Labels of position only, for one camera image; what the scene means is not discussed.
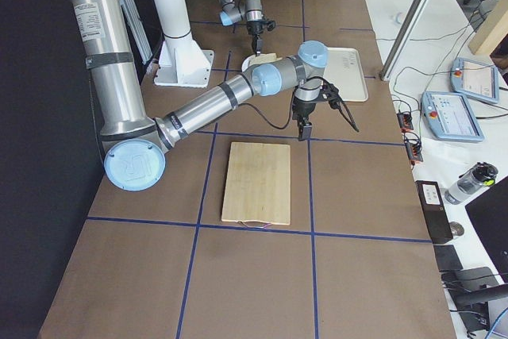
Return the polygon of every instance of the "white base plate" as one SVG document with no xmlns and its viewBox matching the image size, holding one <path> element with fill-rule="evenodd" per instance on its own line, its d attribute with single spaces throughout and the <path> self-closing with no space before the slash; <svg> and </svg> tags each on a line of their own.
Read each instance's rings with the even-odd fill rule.
<svg viewBox="0 0 508 339">
<path fill-rule="evenodd" d="M 323 77 L 335 85 L 345 101 L 368 100 L 364 71 L 356 49 L 328 48 L 328 64 Z"/>
<path fill-rule="evenodd" d="M 164 47 L 160 56 L 163 59 L 164 55 Z M 214 62 L 214 51 L 202 50 L 205 57 L 210 62 L 210 66 Z M 164 65 L 163 60 L 159 60 L 160 68 L 157 71 L 156 77 L 153 82 L 156 85 L 160 85 L 163 87 L 207 87 L 208 81 L 210 80 L 210 69 L 199 69 L 195 71 L 192 75 L 188 75 L 186 77 L 185 83 L 178 83 L 178 78 L 176 75 L 176 67 L 174 65 Z"/>
</svg>

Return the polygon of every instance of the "light blue cap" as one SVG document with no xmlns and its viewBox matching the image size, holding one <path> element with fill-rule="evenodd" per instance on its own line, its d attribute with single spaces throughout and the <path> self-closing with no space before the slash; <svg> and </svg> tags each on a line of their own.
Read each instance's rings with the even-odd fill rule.
<svg viewBox="0 0 508 339">
<path fill-rule="evenodd" d="M 260 95 L 273 95 L 280 92 L 283 79 L 274 65 L 262 64 L 252 71 L 252 84 L 260 89 Z"/>
<path fill-rule="evenodd" d="M 129 139 L 115 144 L 104 160 L 104 169 L 111 183 L 126 191 L 141 191 L 153 186 L 165 166 L 162 150 L 145 139 Z"/>
<path fill-rule="evenodd" d="M 300 45 L 298 55 L 304 63 L 313 67 L 326 67 L 328 63 L 328 49 L 320 41 L 306 41 Z"/>
<path fill-rule="evenodd" d="M 221 17 L 223 26 L 227 27 L 228 25 L 233 25 L 233 20 L 231 20 L 231 17 L 229 17 L 229 15 L 226 12 L 221 11 L 219 16 Z"/>
</svg>

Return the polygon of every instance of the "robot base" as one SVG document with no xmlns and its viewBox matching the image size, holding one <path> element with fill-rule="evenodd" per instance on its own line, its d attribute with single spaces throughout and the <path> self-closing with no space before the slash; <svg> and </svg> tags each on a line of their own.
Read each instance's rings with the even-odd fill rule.
<svg viewBox="0 0 508 339">
<path fill-rule="evenodd" d="M 193 55 L 183 54 L 183 59 L 179 63 L 179 54 L 175 52 L 176 65 L 174 65 L 171 62 L 167 44 L 164 42 L 159 58 L 160 68 L 154 79 L 156 85 L 166 87 L 208 86 L 214 51 L 201 50 L 194 41 L 192 43 L 195 44 Z"/>
</svg>

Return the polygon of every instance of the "white desk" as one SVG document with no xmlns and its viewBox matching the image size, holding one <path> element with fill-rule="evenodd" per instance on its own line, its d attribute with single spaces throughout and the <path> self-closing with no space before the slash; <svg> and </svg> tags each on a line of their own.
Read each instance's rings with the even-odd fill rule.
<svg viewBox="0 0 508 339">
<path fill-rule="evenodd" d="M 401 27 L 401 24 L 397 21 L 397 15 L 407 12 L 412 1 L 413 0 L 367 0 L 371 22 L 377 39 L 396 38 Z M 425 39 L 430 37 L 442 37 L 448 33 L 454 33 L 466 25 L 468 25 L 468 20 L 456 3 L 456 0 L 430 0 L 410 38 Z M 452 53 L 446 58 L 439 70 L 437 69 L 439 63 L 450 51 L 457 38 L 460 36 L 460 33 L 445 37 L 441 40 L 409 41 L 391 76 L 391 90 L 393 90 L 397 74 L 406 66 L 415 67 L 425 73 L 449 70 L 464 40 L 468 37 L 472 37 L 471 32 L 472 28 L 467 27 Z M 377 42 L 381 58 L 384 62 L 394 41 L 377 40 Z M 459 56 L 474 58 L 474 60 L 492 64 L 488 56 L 472 55 L 467 43 L 462 48 Z M 424 91 L 430 78 L 430 76 L 421 75 L 416 71 L 406 69 L 398 77 L 396 89 L 416 99 L 420 99 L 421 93 Z M 500 81 L 500 84 L 504 86 L 504 82 L 501 78 Z M 427 90 L 451 91 L 449 75 L 435 75 Z M 504 91 L 501 92 L 500 106 L 508 107 L 507 93 L 508 92 Z M 418 106 L 415 101 L 410 98 L 401 97 L 410 103 L 413 110 L 417 109 Z M 503 113 L 503 110 L 496 110 L 479 102 L 471 101 L 470 103 L 476 116 Z M 406 110 L 406 107 L 402 105 L 401 109 Z M 437 181 L 443 191 L 456 181 L 458 175 L 466 172 L 478 161 L 484 161 L 495 165 L 499 170 L 498 179 L 502 179 L 508 175 L 508 156 L 506 155 L 507 150 L 505 149 L 506 137 L 508 137 L 508 121 L 506 118 L 479 121 L 486 139 L 484 142 L 472 144 L 438 141 L 429 131 L 426 123 L 423 121 L 419 123 L 419 113 L 413 113 L 413 116 L 415 131 L 421 134 L 423 147 L 422 155 L 424 160 L 423 163 L 417 164 L 413 170 L 415 180 Z M 451 244 L 455 245 L 464 269 L 488 266 L 493 273 L 497 273 L 497 270 L 485 252 L 482 243 L 469 221 L 464 208 L 466 203 L 467 202 L 458 206 L 453 206 L 445 202 L 448 220 L 451 222 L 459 222 L 466 232 L 462 237 L 452 241 Z M 457 337 L 460 339 L 466 338 L 466 330 L 458 314 L 452 314 L 452 318 Z"/>
</svg>

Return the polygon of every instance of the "dark background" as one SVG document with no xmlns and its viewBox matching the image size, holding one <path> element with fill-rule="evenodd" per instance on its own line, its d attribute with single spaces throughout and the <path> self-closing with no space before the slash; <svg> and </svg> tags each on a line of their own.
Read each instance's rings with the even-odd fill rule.
<svg viewBox="0 0 508 339">
<path fill-rule="evenodd" d="M 156 27 L 152 0 L 136 1 Z M 37 337 L 103 170 L 72 4 L 1 2 L 0 338 L 25 339 Z M 146 29 L 153 47 L 160 33 Z"/>
</svg>

